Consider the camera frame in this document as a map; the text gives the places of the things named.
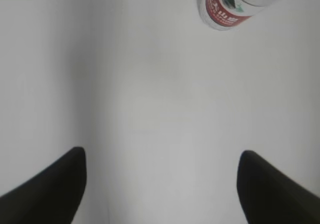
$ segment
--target water bottle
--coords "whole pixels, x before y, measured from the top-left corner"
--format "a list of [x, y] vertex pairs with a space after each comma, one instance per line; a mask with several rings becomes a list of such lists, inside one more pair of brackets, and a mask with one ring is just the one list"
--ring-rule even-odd
[[277, 0], [202, 0], [200, 16], [211, 28], [229, 30]]

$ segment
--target white table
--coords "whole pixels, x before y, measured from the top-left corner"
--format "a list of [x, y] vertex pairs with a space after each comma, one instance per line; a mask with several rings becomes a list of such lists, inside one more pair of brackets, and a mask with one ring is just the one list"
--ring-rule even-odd
[[226, 32], [197, 0], [95, 0], [92, 59], [83, 1], [0, 2], [1, 194], [81, 145], [76, 224], [244, 224], [246, 149], [320, 195], [318, 0]]

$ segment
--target black object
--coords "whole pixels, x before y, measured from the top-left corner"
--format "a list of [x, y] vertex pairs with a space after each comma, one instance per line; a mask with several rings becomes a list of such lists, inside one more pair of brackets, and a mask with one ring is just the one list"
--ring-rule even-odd
[[86, 183], [85, 150], [75, 147], [0, 198], [0, 224], [70, 224]]
[[253, 151], [240, 158], [237, 191], [249, 224], [320, 224], [320, 199]]

